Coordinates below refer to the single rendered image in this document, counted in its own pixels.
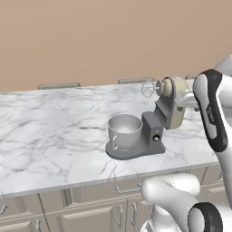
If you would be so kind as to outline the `silver mixing bowl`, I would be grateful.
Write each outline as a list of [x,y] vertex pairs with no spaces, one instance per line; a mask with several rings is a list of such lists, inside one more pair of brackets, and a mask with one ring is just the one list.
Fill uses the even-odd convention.
[[108,121],[112,150],[129,150],[140,140],[143,122],[134,115],[122,113]]

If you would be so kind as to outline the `beige cupboard door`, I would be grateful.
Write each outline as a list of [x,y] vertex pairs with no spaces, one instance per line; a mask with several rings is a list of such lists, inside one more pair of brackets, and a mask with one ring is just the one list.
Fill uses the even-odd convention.
[[0,232],[36,232],[35,220],[37,219],[41,221],[41,232],[49,232],[43,214],[0,217]]
[[202,186],[200,188],[198,200],[201,202],[210,202],[214,205],[229,206],[223,183]]
[[[123,205],[122,228],[118,206]],[[50,232],[125,232],[127,201],[97,202],[47,214]]]
[[[138,209],[135,226],[131,224],[133,214],[133,207],[131,204],[133,202],[137,203]],[[142,197],[129,199],[127,204],[126,232],[140,232],[143,224],[150,218],[152,208],[153,205],[146,202]]]

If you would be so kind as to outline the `grey stool back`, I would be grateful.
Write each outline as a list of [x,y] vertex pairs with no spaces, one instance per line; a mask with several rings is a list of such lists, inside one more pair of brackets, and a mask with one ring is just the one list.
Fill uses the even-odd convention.
[[118,84],[128,83],[144,83],[144,82],[155,82],[153,77],[133,78],[133,79],[119,79]]
[[65,82],[65,83],[50,83],[40,84],[38,90],[51,90],[51,89],[65,89],[65,88],[76,88],[81,87],[79,82]]

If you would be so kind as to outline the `grey stand mixer base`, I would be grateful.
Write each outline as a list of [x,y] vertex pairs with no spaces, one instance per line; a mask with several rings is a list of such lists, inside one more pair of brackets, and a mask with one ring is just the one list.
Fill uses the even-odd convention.
[[115,160],[131,160],[142,156],[161,154],[165,152],[162,133],[163,126],[158,117],[151,111],[143,112],[141,115],[143,122],[140,140],[129,150],[112,150],[109,141],[105,146],[106,153]]

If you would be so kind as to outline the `beige drawer front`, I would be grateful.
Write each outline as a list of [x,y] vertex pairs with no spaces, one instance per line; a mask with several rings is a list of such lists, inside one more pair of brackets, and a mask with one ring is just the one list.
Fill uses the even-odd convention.
[[216,184],[222,180],[222,171],[219,165],[191,168],[190,174],[194,174],[201,186]]
[[120,181],[111,181],[107,183],[101,183],[96,185],[86,186],[85,199],[87,201],[95,201],[106,198],[117,198],[121,196],[126,196],[138,192],[132,192],[128,194],[118,194],[115,187],[120,187],[121,189],[135,189],[138,187],[138,183],[143,181],[142,178],[136,179],[125,179]]
[[7,205],[7,208],[4,214],[0,214],[0,218],[20,214],[22,212],[20,197],[0,199],[0,209],[2,205]]

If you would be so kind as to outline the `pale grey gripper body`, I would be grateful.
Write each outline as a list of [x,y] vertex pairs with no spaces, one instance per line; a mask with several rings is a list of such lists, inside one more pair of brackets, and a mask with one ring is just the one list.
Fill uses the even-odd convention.
[[181,94],[181,104],[185,108],[192,108],[194,111],[198,111],[198,103],[191,89],[186,89]]

